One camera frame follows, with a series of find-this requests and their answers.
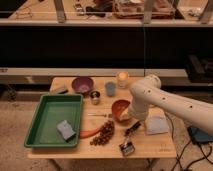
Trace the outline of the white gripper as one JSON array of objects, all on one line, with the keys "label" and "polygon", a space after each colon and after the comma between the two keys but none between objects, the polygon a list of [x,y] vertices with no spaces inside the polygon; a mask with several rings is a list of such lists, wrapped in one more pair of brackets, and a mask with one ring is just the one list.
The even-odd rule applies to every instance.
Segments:
[{"label": "white gripper", "polygon": [[122,107],[119,112],[119,120],[127,121],[131,118],[135,118],[140,121],[144,121],[147,117],[147,112],[138,112],[135,110],[130,110],[128,107]]}]

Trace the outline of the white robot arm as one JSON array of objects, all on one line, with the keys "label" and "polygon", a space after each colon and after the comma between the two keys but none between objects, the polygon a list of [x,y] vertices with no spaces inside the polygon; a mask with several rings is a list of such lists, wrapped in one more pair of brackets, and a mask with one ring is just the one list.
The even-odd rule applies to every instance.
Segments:
[{"label": "white robot arm", "polygon": [[128,114],[135,119],[145,121],[149,107],[155,105],[213,136],[213,104],[163,91],[161,80],[156,75],[134,81],[129,86],[129,92],[132,101]]}]

